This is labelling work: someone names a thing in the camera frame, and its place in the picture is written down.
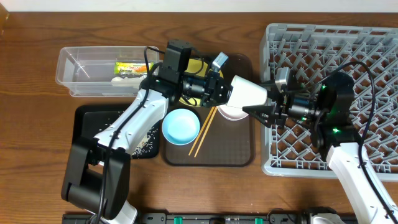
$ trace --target dish rack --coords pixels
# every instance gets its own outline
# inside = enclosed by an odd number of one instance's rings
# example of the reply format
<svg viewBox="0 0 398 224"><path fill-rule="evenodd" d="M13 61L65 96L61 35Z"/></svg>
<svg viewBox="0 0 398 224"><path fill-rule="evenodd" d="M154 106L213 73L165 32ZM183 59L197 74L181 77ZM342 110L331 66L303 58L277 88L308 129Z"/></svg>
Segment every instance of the dish rack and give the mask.
<svg viewBox="0 0 398 224"><path fill-rule="evenodd" d="M260 44L262 81L274 78L278 68L290 67L300 82L316 83L354 60L369 66L376 84L375 115L364 142L369 159L381 180L398 181L398 29L270 24ZM371 107L370 81L360 65L345 72L354 78L351 119L362 134ZM283 130L263 126L261 136L266 174L336 178L312 146L310 132L294 122L288 120Z"/></svg>

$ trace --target chopsticks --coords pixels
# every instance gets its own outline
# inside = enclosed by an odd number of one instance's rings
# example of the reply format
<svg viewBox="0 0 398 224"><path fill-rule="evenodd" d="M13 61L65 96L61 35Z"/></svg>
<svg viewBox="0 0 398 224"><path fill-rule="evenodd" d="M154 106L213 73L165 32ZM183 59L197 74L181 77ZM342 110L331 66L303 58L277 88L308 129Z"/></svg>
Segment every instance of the chopsticks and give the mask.
<svg viewBox="0 0 398 224"><path fill-rule="evenodd" d="M216 113L217 113L217 109L216 109L216 107L214 106L214 107L211 108L211 110L210 110L210 112L209 112L209 115L207 115L207 118L206 118L205 122L203 123L203 126L201 127L201 129L200 129L200 131L199 131L199 134L198 134L197 138L195 139L195 142L193 143L193 146L192 146L191 151L189 152L188 156L191 156L191 153L192 153L193 149L195 148L195 145L197 144L197 142L198 142L198 140L199 140L199 137L200 137L201 133L203 132L203 130L204 130L205 127L206 127L205 133L204 133L203 136L201 137L201 140L200 140L200 142L199 142L198 149L197 149L197 151L196 151L194 157L197 156L197 154L198 154L198 152L199 152L199 149L200 149L200 146L201 146L201 144L203 143L203 140L205 140L207 131L209 130L210 124L211 124L211 122L213 121L213 118L214 118L214 116L216 115Z"/></svg>

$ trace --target clear plastic bin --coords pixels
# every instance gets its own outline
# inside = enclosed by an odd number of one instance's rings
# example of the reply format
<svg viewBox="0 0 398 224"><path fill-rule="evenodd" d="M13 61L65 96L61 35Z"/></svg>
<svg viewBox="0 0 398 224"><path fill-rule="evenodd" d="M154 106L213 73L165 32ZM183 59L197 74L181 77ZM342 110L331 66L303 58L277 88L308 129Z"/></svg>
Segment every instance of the clear plastic bin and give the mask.
<svg viewBox="0 0 398 224"><path fill-rule="evenodd" d="M115 77L116 62L144 63L144 48L64 47L58 58L55 81L68 87L71 96L136 96L141 80L128 84L111 83L111 80ZM148 50L147 56L150 63L159 62L158 52Z"/></svg>

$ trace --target green clip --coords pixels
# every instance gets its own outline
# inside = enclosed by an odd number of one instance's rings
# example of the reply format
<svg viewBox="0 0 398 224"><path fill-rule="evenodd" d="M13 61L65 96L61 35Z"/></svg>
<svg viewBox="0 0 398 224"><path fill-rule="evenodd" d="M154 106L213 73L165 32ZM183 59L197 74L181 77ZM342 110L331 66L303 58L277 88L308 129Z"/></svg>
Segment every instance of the green clip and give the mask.
<svg viewBox="0 0 398 224"><path fill-rule="evenodd" d="M262 224L262 218L255 218L254 224Z"/></svg>
<svg viewBox="0 0 398 224"><path fill-rule="evenodd" d="M175 217L174 224L182 224L182 217Z"/></svg>

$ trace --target blue plate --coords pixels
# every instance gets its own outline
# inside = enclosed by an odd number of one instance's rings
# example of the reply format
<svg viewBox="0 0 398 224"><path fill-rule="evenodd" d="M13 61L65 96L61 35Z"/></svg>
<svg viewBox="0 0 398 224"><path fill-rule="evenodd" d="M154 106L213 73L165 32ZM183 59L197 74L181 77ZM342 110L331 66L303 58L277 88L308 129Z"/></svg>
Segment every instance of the blue plate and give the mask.
<svg viewBox="0 0 398 224"><path fill-rule="evenodd" d="M166 140L178 146L186 145L198 136L198 116L190 110L171 111L163 120L162 132Z"/></svg>

